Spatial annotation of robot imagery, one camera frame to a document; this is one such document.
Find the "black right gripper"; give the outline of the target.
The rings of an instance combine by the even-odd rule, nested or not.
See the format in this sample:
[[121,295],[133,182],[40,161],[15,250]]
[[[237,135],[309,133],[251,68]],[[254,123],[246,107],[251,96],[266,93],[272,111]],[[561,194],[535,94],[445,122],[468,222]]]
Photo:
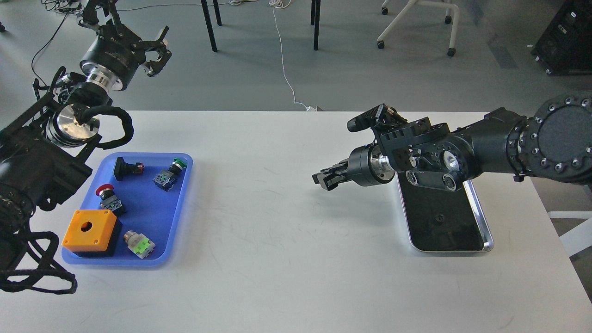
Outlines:
[[382,154],[379,146],[360,146],[354,149],[348,159],[312,175],[315,184],[324,190],[332,191],[339,184],[351,180],[369,187],[387,184],[393,180],[395,171],[389,164],[389,159]]

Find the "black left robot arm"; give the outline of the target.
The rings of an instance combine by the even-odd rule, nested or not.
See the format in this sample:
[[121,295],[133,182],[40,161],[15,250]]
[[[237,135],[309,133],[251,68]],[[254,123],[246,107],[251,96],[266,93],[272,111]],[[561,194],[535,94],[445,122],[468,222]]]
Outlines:
[[54,259],[58,236],[32,232],[36,209],[51,211],[89,178],[95,148],[118,148],[135,129],[127,111],[112,105],[110,91],[129,86],[140,66],[150,77],[171,58],[163,27],[142,40],[121,23],[114,0],[89,0],[79,24],[96,32],[80,61],[81,73],[60,67],[50,84],[33,84],[35,104],[1,131],[1,289],[72,294],[74,274]]

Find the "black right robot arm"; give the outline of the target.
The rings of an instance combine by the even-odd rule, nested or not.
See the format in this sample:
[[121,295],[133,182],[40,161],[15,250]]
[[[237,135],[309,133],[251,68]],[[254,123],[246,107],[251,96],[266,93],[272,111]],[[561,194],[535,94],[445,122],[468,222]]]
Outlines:
[[590,185],[592,179],[591,93],[563,93],[525,117],[500,107],[478,122],[451,131],[424,117],[409,122],[386,104],[347,122],[351,132],[372,130],[374,141],[349,158],[315,173],[324,190],[354,181],[369,187],[396,173],[416,187],[459,191],[482,173],[511,173],[560,183]]

